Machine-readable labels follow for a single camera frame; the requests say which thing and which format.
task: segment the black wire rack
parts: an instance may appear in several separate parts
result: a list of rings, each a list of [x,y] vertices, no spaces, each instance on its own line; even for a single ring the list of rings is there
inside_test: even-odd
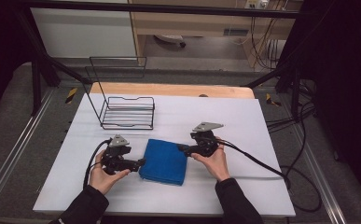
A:
[[[93,110],[102,128],[107,130],[153,130],[155,102],[153,97],[124,98],[104,92],[102,81],[114,82],[118,78],[142,78],[145,75],[146,57],[90,57],[86,66],[88,79],[98,85],[100,103],[91,97],[85,84]]]

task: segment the blue object on floor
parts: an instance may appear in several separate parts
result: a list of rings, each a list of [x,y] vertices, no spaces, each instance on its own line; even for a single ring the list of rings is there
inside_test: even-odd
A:
[[[183,185],[187,168],[187,157],[175,143],[148,139],[144,158],[146,164],[140,168],[143,179],[165,184]]]

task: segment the folded blue towel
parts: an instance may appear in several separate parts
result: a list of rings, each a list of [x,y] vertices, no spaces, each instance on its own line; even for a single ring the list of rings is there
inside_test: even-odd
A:
[[[187,157],[175,143],[148,139],[144,158],[146,164],[139,171],[142,178],[165,184],[183,185]]]

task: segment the black sleeve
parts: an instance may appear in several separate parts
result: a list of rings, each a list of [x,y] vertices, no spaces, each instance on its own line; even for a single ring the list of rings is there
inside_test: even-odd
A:
[[[96,224],[108,206],[108,200],[97,189],[88,185],[73,200],[57,220],[49,224]]]
[[[256,208],[246,199],[234,178],[215,184],[215,192],[224,211],[224,224],[263,223]]]

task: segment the white table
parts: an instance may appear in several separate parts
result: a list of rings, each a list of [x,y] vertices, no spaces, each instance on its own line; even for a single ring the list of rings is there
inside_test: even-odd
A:
[[[90,96],[96,104],[103,99],[99,93],[92,93]],[[85,170],[93,150],[102,141],[117,133],[125,137],[132,147],[131,153],[124,156],[125,159],[138,160],[143,158],[149,138],[195,145],[195,141],[189,135],[195,126],[202,121],[222,123],[225,126],[214,130],[215,135],[279,169],[258,100],[152,96],[156,104],[154,130],[119,131],[104,130],[100,127],[85,95],[34,210],[48,214],[64,211],[82,190]],[[261,168],[233,149],[226,147],[226,153],[229,172],[237,178],[245,196],[262,216],[295,215],[282,178]],[[187,161],[186,179],[181,187],[146,181],[137,173],[130,173],[106,194],[110,202],[106,214],[219,216],[222,209],[214,186],[215,180],[204,166],[192,159]]]

